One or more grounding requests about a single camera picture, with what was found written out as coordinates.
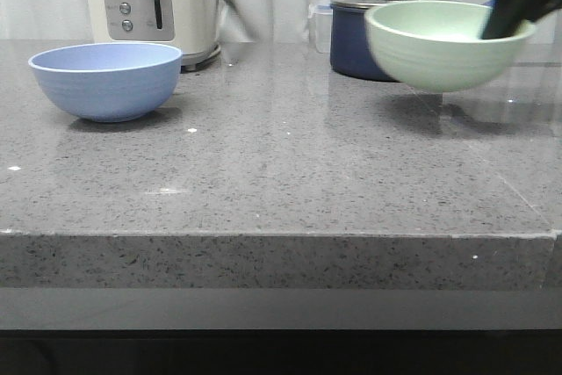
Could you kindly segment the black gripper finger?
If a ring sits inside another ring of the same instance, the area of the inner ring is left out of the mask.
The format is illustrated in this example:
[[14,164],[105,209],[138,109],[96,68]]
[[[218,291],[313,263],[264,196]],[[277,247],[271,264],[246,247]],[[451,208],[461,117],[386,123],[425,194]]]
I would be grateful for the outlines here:
[[515,34],[523,21],[538,21],[536,0],[494,0],[480,38],[493,40]]

